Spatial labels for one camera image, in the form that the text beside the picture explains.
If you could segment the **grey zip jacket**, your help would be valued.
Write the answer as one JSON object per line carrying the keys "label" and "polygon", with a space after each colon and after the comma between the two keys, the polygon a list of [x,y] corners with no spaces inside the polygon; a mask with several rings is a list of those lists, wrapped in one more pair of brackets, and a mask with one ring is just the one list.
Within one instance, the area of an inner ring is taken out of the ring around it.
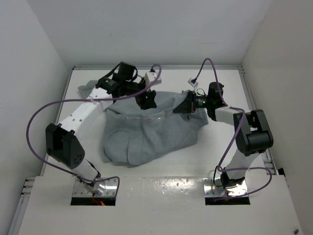
{"label": "grey zip jacket", "polygon": [[165,154],[193,146],[208,124],[206,111],[174,113],[187,93],[157,92],[156,108],[142,110],[134,98],[116,101],[106,110],[102,137],[104,162],[143,165]]}

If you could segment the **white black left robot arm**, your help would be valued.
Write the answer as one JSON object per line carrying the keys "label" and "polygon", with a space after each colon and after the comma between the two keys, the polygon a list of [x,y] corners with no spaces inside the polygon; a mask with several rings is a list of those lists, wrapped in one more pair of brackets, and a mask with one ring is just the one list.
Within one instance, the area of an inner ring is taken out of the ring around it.
{"label": "white black left robot arm", "polygon": [[151,68],[136,82],[136,66],[120,62],[96,81],[76,110],[59,123],[46,127],[47,155],[66,166],[92,194],[102,194],[109,179],[102,178],[96,167],[86,159],[80,139],[93,121],[115,101],[135,98],[140,108],[156,107],[156,92],[151,87],[160,80],[160,75],[160,71]]}

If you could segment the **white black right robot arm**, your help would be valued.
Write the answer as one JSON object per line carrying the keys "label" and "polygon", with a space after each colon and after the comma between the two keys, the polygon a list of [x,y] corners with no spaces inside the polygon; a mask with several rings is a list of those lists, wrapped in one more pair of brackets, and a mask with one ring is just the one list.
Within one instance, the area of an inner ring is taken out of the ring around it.
{"label": "white black right robot arm", "polygon": [[176,107],[174,113],[194,113],[197,109],[207,110],[208,117],[234,127],[234,136],[216,166],[221,173],[219,187],[230,188],[240,185],[252,162],[273,146],[273,136],[263,110],[245,112],[227,106],[223,100],[224,85],[212,82],[207,95],[189,91],[186,99]]}

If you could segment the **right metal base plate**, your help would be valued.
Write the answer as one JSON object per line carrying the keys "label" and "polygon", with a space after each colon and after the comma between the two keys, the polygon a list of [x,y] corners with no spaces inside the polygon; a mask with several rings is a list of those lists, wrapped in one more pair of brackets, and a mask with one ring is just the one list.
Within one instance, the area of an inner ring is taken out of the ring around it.
{"label": "right metal base plate", "polygon": [[241,184],[223,188],[218,187],[213,183],[213,177],[207,177],[202,179],[204,195],[206,198],[215,197],[235,197],[235,196],[246,196],[248,193],[246,181],[244,180]]}

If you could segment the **metal base plate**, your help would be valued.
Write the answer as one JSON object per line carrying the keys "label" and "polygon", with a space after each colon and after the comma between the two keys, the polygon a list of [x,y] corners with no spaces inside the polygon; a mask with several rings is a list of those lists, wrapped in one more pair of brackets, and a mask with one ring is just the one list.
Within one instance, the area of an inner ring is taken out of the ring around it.
{"label": "metal base plate", "polygon": [[73,187],[72,196],[77,198],[87,197],[115,197],[119,190],[120,180],[118,177],[100,178],[100,182],[87,184],[86,182],[76,179]]}
{"label": "metal base plate", "polygon": [[248,193],[246,181],[244,180],[241,184],[223,188],[218,187],[213,183],[213,177],[207,177],[202,179],[204,195],[206,198],[215,197],[235,197],[235,196],[246,196]]}

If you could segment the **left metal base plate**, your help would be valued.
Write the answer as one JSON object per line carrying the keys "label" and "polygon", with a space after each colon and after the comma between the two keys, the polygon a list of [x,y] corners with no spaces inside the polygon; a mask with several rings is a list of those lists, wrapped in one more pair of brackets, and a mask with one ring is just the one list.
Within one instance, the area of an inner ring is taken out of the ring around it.
{"label": "left metal base plate", "polygon": [[86,182],[76,179],[73,187],[72,196],[77,198],[87,197],[115,197],[119,190],[120,180],[118,177],[100,178],[100,182],[87,184]]}

